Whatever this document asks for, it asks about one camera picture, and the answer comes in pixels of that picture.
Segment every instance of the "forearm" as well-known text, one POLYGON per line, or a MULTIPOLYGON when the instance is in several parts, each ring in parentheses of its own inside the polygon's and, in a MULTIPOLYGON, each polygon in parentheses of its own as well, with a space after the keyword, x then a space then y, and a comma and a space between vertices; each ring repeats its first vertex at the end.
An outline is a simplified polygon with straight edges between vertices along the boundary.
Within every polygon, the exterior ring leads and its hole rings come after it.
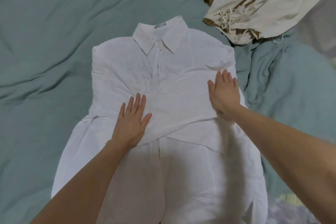
POLYGON ((45 206, 31 224, 95 224, 123 154, 103 148, 45 206))
POLYGON ((335 146, 243 106, 230 112, 234 121, 315 216, 322 223, 335 223, 335 146))

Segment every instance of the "hand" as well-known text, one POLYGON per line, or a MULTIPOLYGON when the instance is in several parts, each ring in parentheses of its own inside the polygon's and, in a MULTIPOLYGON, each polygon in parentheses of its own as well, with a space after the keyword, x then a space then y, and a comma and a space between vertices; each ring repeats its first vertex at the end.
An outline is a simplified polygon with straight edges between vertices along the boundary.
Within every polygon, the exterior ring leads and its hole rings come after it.
POLYGON ((240 105, 239 85, 237 78, 233 78, 231 73, 224 70, 217 72, 215 83, 208 81, 209 96, 213 108, 218 115, 227 121, 232 121, 230 110, 240 105))
POLYGON ((134 97, 131 97, 126 111, 126 104, 122 104, 112 138, 107 142, 109 147, 120 150, 123 154, 138 145, 152 117, 149 113, 141 120, 146 105, 146 96, 143 95, 142 99, 140 97, 140 93, 137 93, 134 105, 134 97))

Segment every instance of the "shirt label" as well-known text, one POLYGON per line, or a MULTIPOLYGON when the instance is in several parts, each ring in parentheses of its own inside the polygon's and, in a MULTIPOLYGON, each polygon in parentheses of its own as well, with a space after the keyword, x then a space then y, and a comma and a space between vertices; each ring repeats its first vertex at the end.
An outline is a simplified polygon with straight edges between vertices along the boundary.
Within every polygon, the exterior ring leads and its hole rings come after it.
POLYGON ((164 26, 167 26, 167 22, 164 22, 164 23, 161 23, 161 24, 158 24, 154 27, 154 29, 156 28, 161 28, 161 27, 164 27, 164 26))

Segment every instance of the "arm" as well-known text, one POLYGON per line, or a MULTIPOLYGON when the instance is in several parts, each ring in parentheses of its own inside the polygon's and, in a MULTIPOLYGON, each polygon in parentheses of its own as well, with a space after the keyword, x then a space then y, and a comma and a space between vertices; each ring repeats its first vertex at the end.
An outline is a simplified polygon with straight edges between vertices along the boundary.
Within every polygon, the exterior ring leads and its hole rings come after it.
POLYGON ((146 96, 131 97, 122 104, 113 135, 105 147, 87 163, 42 209, 31 224, 95 224, 120 160, 135 147, 152 116, 144 113, 146 96))
POLYGON ((240 105, 226 70, 208 82, 214 108, 236 122, 321 223, 336 223, 336 147, 240 105))

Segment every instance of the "teal blanket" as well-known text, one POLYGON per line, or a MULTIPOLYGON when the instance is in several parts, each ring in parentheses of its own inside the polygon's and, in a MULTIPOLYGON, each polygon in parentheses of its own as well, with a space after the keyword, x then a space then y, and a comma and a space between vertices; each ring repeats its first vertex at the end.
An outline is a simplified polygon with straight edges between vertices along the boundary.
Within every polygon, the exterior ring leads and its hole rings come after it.
MULTIPOLYGON (((0 223, 28 223, 50 199, 62 150, 91 105, 92 47, 177 15, 229 44, 202 22, 207 9, 202 0, 0 0, 0 223)), ((336 138, 335 70, 293 34, 235 47, 247 104, 336 138)), ((266 162, 265 171, 271 193, 286 190, 266 162)))

